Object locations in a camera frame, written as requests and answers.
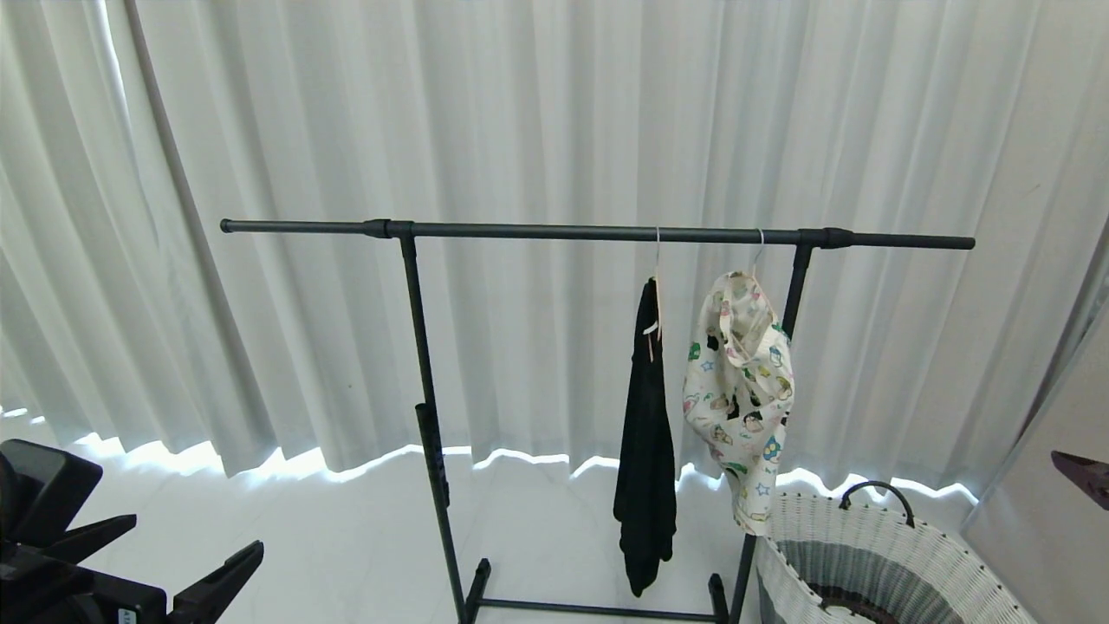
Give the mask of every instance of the clothing rack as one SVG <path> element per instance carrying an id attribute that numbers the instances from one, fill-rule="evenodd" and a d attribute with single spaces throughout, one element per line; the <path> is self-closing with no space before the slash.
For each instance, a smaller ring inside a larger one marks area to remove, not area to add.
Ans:
<path id="1" fill-rule="evenodd" d="M 471 624 L 477 620 L 478 610 L 486 607 L 519 608 L 562 613 L 589 613 L 624 617 L 644 617 L 684 622 L 715 622 L 737 624 L 743 611 L 751 563 L 754 559 L 756 538 L 745 535 L 740 555 L 732 608 L 729 611 L 724 597 L 724 585 L 719 574 L 709 577 L 709 596 L 712 613 L 680 613 L 669 611 L 647 611 L 637 608 L 589 606 L 531 601 L 489 599 L 485 596 L 491 565 L 488 559 L 478 564 L 469 592 L 462 595 L 462 583 L 458 574 L 458 559 L 450 532 L 450 504 L 447 473 L 444 469 L 442 443 L 439 439 L 439 419 L 436 411 L 435 383 L 431 379 L 431 356 L 428 351 L 427 325 L 424 318 L 424 300 L 419 285 L 419 269 L 416 262 L 416 238 L 419 236 L 452 238 L 542 238 L 572 241 L 643 241 L 686 243 L 732 243 L 732 244 L 786 244 L 796 248 L 793 254 L 793 275 L 786 295 L 782 329 L 793 336 L 801 304 L 801 291 L 805 273 L 814 248 L 841 248 L 847 246 L 886 246 L 914 248 L 974 248 L 975 239 L 965 236 L 930 236 L 917 234 L 868 234 L 856 233 L 840 227 L 801 229 L 730 229 L 711 227 L 629 227 L 613 225 L 526 225 L 510 223 L 419 223 L 374 218 L 362 222 L 330 221 L 232 221 L 220 222 L 224 232 L 281 232 L 314 234 L 363 234 L 375 238 L 399 238 L 408 280 L 408 301 L 411 307 L 413 327 L 416 335 L 416 354 L 419 360 L 420 382 L 424 387 L 424 402 L 416 406 L 424 458 L 427 466 L 431 498 L 439 522 L 439 538 L 447 560 L 450 577 L 450 594 L 459 624 Z"/>

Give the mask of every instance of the tile floor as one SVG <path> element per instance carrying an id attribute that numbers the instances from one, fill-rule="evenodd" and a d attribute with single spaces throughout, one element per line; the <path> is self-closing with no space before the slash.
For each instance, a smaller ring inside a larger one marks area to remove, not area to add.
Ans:
<path id="1" fill-rule="evenodd" d="M 6 439 L 52 442 L 48 427 L 24 419 L 6 419 L 0 427 Z M 203 468 L 203 449 L 176 458 L 155 446 L 122 454 L 114 442 L 69 450 L 104 467 L 78 524 L 139 514 L 138 528 L 88 560 L 90 567 L 159 585 L 172 595 L 252 540 L 262 540 L 265 561 L 222 623 L 454 618 L 418 453 L 340 480 L 318 471 L 311 457 L 275 460 L 226 479 Z M 718 572 L 731 600 L 742 535 L 731 521 L 726 485 L 683 475 L 674 557 L 635 599 L 623 575 L 619 525 L 611 514 L 612 468 L 590 468 L 571 479 L 563 462 L 501 457 L 474 470 L 468 456 L 450 456 L 447 472 L 464 592 L 478 561 L 488 557 L 490 597 L 709 612 L 706 584 Z M 805 482 L 782 488 L 815 492 Z M 919 515 L 950 530 L 971 508 L 958 493 L 939 500 L 907 495 Z M 743 622 L 757 621 L 755 601 L 750 593 Z M 487 624 L 621 621 L 496 608 L 479 615 Z"/>

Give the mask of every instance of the cartoon print shirt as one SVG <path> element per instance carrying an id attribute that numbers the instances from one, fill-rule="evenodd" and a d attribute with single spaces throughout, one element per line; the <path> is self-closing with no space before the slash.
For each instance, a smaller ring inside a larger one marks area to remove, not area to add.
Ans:
<path id="1" fill-rule="evenodd" d="M 759 283 L 722 275 L 698 317 L 682 410 L 728 478 L 736 524 L 752 535 L 767 533 L 793 392 L 790 339 Z"/>

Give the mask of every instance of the garment rack horizontal bar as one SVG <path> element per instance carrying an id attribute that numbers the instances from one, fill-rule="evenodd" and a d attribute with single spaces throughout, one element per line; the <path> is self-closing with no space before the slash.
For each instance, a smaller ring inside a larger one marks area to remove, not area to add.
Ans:
<path id="1" fill-rule="evenodd" d="M 974 248 L 968 236 L 926 234 L 872 234 L 841 227 L 759 229 L 725 227 L 644 227 L 627 225 L 552 225 L 526 223 L 423 223 L 390 218 L 369 221 L 236 221 L 220 222 L 224 232 L 277 232 L 303 234 L 363 234 L 376 238 L 429 236 L 450 238 L 531 238 L 566 241 L 664 241 L 688 243 L 740 243 L 808 245 L 820 248 L 845 246 L 897 246 L 917 248 Z"/>
<path id="2" fill-rule="evenodd" d="M 623 608 L 619 606 L 589 606 L 581 604 L 560 604 L 530 601 L 506 601 L 500 599 L 481 599 L 481 606 L 498 608 L 522 608 L 528 611 L 551 611 L 559 613 L 590 613 L 593 615 L 614 615 L 623 617 L 641 617 L 645 620 L 670 620 L 674 622 L 715 622 L 711 613 L 682 613 L 674 611 L 650 611 L 642 608 Z"/>

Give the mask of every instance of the curtain fold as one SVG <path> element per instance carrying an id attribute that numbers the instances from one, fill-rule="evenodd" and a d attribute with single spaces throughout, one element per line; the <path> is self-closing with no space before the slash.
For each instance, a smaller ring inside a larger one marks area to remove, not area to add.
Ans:
<path id="1" fill-rule="evenodd" d="M 835 225 L 978 247 L 815 252 L 784 468 L 979 491 L 1109 212 L 1095 1 L 92 7 L 3 7 L 0 381 L 67 440 L 211 439 L 236 472 L 418 439 L 396 244 L 222 217 Z M 653 245 L 418 245 L 445 443 L 617 457 Z M 710 473 L 683 355 L 756 250 L 662 247 L 673 433 Z M 757 266 L 779 309 L 791 252 Z"/>

